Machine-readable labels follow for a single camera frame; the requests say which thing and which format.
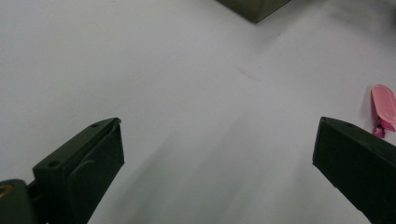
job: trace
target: white table surface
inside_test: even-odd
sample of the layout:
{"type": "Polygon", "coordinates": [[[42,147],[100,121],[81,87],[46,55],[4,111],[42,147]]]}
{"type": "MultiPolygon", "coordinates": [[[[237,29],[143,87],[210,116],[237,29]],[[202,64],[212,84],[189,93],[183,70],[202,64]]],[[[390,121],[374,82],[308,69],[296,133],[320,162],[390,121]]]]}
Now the white table surface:
{"type": "MultiPolygon", "coordinates": [[[[1,0],[0,179],[119,117],[126,163],[91,224],[369,223],[312,165],[321,116],[372,129],[396,91],[396,4],[1,0]]],[[[396,134],[387,141],[396,145],[396,134]]]]}

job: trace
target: pink object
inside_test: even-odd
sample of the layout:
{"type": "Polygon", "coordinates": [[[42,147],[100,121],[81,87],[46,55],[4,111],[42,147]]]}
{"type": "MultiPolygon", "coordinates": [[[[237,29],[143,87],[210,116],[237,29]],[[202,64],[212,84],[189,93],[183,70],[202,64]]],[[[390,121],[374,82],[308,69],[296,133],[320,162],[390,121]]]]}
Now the pink object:
{"type": "Polygon", "coordinates": [[[373,128],[373,134],[377,137],[385,137],[385,129],[395,132],[392,123],[396,123],[396,100],[393,92],[384,85],[375,85],[372,88],[372,96],[376,114],[379,116],[373,128]]]}

